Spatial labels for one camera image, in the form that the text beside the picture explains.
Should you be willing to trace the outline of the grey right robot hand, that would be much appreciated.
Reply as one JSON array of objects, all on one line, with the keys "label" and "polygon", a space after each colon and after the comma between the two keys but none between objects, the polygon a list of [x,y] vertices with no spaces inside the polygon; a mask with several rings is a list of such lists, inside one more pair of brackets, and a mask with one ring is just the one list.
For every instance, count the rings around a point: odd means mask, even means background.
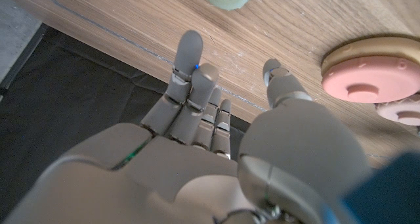
[{"label": "grey right robot hand", "polygon": [[344,196],[371,174],[350,130],[276,59],[268,111],[230,157],[230,102],[187,31],[169,86],[140,125],[119,123],[53,162],[7,223],[355,223]]}]

